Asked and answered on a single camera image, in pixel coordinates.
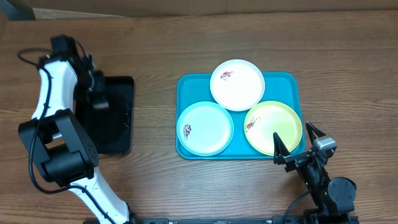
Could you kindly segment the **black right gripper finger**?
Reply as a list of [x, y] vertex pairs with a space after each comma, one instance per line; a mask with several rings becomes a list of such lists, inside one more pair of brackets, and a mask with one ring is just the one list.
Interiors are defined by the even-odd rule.
[[318, 137], [324, 137], [325, 133], [316, 128], [311, 122], [305, 123], [310, 142], [313, 144], [314, 140]]
[[273, 140], [274, 140], [274, 164], [285, 164], [286, 158], [290, 157], [290, 152], [286, 148], [285, 144], [279, 137], [279, 135], [274, 132], [273, 133]]

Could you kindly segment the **light blue plate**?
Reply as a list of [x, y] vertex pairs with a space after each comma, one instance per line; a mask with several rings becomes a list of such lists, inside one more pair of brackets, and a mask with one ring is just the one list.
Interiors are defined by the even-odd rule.
[[223, 152], [234, 134], [229, 112], [217, 103], [201, 101], [188, 106], [176, 125], [179, 143], [191, 154], [209, 157]]

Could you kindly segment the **pink green sponge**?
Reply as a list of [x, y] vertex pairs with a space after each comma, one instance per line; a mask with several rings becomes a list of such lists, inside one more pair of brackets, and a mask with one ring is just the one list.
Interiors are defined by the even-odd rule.
[[94, 97], [92, 105], [96, 110], [106, 110], [109, 108], [108, 100], [104, 96]]

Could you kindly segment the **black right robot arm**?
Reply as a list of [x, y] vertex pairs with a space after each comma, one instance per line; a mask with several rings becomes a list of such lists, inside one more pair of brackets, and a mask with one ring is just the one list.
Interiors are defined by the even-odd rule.
[[[346, 177], [329, 178], [325, 170], [329, 158], [336, 151], [336, 141], [320, 131], [311, 122], [306, 122], [310, 142], [309, 151], [291, 155], [277, 133], [274, 139], [274, 163], [285, 165], [285, 171], [297, 171], [307, 191], [294, 200], [282, 216], [272, 217], [272, 223], [358, 223], [354, 211], [356, 184]], [[308, 209], [301, 216], [290, 215], [291, 209], [304, 197], [310, 195], [314, 209]]]

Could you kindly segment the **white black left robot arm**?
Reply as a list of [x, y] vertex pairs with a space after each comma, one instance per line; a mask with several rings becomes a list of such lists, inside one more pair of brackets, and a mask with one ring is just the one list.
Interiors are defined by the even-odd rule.
[[134, 80], [105, 76], [73, 37], [50, 41], [35, 63], [41, 78], [37, 107], [18, 127], [29, 175], [56, 183], [58, 192], [73, 192], [97, 223], [136, 223], [99, 169], [100, 156], [131, 151]]

